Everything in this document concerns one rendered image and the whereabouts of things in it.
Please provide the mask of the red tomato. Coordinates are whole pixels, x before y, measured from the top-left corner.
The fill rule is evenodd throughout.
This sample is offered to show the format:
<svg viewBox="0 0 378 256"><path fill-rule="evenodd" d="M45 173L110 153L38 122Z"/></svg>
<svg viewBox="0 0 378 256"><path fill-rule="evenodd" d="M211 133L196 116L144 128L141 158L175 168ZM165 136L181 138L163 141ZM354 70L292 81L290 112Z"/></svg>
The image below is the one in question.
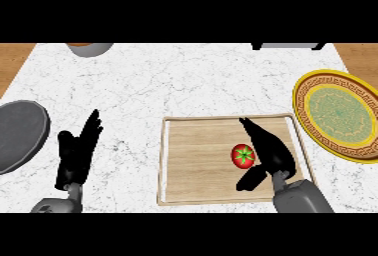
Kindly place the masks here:
<svg viewBox="0 0 378 256"><path fill-rule="evenodd" d="M246 144L237 144L230 152L230 158L239 169L249 169L255 162L255 153Z"/></svg>

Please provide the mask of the wooden tray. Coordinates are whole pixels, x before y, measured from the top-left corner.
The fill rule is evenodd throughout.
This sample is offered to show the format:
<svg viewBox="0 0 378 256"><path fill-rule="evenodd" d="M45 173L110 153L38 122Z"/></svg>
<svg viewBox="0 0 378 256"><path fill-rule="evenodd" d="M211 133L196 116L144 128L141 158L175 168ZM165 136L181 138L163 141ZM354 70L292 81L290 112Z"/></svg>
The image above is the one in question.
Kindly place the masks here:
<svg viewBox="0 0 378 256"><path fill-rule="evenodd" d="M160 206L268 202L273 183L252 191L236 183L245 170L231 163L231 149L250 138L236 116L162 119L156 203Z"/></svg>

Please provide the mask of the yellow patterned plate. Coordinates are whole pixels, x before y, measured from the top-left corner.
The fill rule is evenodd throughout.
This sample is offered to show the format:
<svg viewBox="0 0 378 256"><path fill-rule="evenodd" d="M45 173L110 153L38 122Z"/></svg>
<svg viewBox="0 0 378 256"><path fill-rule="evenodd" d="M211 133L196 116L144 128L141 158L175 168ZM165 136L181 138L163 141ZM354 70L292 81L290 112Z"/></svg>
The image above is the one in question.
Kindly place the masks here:
<svg viewBox="0 0 378 256"><path fill-rule="evenodd" d="M318 146L342 159L378 163L378 90L345 72L305 73L292 89L299 125Z"/></svg>

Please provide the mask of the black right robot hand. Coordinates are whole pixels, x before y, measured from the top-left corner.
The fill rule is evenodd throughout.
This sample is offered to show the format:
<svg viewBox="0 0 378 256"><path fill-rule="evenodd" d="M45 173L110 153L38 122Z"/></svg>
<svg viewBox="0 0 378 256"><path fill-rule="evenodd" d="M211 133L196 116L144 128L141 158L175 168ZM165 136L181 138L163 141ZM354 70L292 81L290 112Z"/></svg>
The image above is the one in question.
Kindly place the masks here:
<svg viewBox="0 0 378 256"><path fill-rule="evenodd" d="M252 166L236 183L237 191L252 191L267 175L283 173L283 179L289 179L295 173L295 160L280 139L264 130L247 118L240 118L246 134L256 152L259 164Z"/></svg>

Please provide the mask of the grey pot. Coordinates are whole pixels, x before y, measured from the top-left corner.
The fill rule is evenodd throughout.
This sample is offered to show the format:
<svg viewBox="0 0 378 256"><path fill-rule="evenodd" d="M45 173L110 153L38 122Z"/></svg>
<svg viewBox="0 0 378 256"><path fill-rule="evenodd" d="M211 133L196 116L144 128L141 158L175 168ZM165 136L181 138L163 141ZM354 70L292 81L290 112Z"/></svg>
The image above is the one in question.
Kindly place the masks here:
<svg viewBox="0 0 378 256"><path fill-rule="evenodd" d="M72 51L72 53L84 58L101 55L110 47L112 43L67 44L67 48Z"/></svg>

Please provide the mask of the dark grey round pan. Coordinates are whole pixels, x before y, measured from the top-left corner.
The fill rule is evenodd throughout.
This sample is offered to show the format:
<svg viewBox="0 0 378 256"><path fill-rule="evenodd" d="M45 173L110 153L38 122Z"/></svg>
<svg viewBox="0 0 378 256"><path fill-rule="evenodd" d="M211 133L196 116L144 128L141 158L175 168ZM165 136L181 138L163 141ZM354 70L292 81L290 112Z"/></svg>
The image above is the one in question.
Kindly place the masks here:
<svg viewBox="0 0 378 256"><path fill-rule="evenodd" d="M0 106L0 175L30 160L48 132L48 113L35 101L17 100Z"/></svg>

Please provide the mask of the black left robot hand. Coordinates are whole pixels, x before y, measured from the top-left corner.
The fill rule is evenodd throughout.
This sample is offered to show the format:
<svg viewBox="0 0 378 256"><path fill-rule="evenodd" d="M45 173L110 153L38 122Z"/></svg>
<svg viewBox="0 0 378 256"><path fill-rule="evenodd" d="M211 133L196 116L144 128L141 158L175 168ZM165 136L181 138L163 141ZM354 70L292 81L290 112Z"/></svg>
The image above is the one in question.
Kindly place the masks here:
<svg viewBox="0 0 378 256"><path fill-rule="evenodd" d="M98 110L94 109L87 118L79 136L75 137L66 130L57 134L60 158L54 183L57 190L64 191L72 183L79 185L85 183L92 152L103 130L100 124Z"/></svg>

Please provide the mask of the grey appliance with black legs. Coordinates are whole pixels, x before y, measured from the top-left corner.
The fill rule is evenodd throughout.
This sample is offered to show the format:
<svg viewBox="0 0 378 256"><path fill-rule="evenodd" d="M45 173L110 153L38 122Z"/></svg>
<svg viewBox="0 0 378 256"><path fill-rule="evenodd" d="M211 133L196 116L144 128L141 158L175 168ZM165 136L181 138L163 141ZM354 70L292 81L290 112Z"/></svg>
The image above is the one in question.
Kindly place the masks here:
<svg viewBox="0 0 378 256"><path fill-rule="evenodd" d="M320 50L326 43L250 43L252 50L261 50L262 48L308 48L311 50Z"/></svg>

